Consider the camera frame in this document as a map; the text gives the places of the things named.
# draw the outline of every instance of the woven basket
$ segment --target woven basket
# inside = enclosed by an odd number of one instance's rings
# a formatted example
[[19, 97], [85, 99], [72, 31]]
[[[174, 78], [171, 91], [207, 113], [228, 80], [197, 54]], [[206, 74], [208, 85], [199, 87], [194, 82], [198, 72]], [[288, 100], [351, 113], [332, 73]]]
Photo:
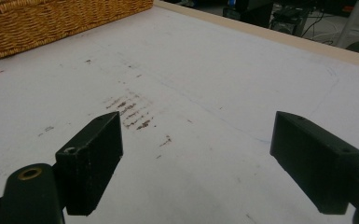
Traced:
[[153, 0], [0, 0], [0, 58], [152, 6]]

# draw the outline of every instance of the white table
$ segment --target white table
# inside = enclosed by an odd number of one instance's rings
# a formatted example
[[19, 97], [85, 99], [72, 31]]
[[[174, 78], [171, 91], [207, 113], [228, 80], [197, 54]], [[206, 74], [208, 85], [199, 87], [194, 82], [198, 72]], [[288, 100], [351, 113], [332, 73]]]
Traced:
[[0, 60], [0, 196], [118, 110], [124, 157], [97, 210], [67, 223], [351, 223], [352, 207], [319, 214], [269, 145], [282, 110], [359, 148], [359, 54], [156, 5]]

